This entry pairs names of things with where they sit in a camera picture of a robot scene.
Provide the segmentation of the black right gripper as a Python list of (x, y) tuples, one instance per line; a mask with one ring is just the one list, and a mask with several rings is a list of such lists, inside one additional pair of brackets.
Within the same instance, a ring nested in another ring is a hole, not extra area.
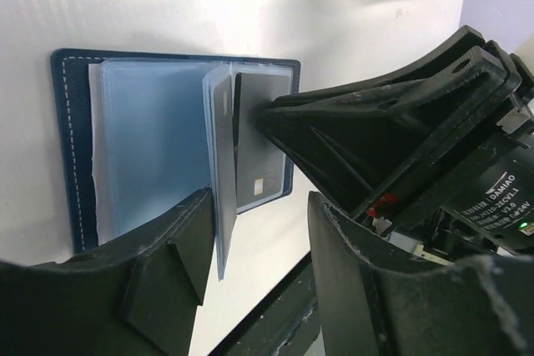
[[(404, 89), (421, 80), (419, 93)], [(448, 41), (381, 77), (366, 125), (369, 215), (449, 259), (533, 251), (531, 69), (493, 41)]]

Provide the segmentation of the black credit card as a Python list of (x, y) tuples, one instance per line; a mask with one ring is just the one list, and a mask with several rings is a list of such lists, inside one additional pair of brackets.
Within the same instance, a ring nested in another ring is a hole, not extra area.
[(234, 151), (237, 212), (243, 213), (282, 195), (286, 156), (255, 127), (260, 109), (290, 93), (290, 70), (241, 72), (235, 76)]
[(236, 188), (234, 170), (232, 82), (225, 77), (213, 91), (214, 144), (216, 147), (219, 236), (224, 261), (229, 254), (232, 230), (236, 219)]

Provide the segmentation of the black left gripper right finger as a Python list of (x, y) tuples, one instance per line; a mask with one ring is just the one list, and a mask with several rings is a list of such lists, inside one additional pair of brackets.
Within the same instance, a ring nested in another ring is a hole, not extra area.
[(532, 354), (532, 258), (433, 263), (317, 192), (308, 197), (308, 230), (328, 355)]

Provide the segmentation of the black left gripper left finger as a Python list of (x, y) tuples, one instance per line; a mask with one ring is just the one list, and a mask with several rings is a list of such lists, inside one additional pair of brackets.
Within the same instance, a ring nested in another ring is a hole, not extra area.
[(1, 352), (185, 355), (213, 248), (205, 188), (64, 263), (2, 263)]

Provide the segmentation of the blue leather card holder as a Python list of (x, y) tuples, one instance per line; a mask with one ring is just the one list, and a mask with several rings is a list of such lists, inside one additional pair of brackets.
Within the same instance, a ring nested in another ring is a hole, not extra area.
[[(290, 70), (289, 94), (295, 94), (300, 63), (61, 48), (52, 53), (50, 68), (74, 252), (118, 238), (207, 187), (215, 198), (222, 258), (214, 87), (231, 77), (234, 145), (236, 74)], [(235, 151), (234, 170), (236, 188)], [(293, 172), (286, 158), (284, 192), (270, 202), (291, 193)]]

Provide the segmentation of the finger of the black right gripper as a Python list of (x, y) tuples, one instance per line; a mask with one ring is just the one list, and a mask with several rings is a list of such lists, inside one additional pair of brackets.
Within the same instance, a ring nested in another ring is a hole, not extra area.
[(522, 60), (465, 26), (393, 73), (277, 98), (255, 125), (355, 221), (417, 223), (517, 146), (502, 120), (523, 92)]

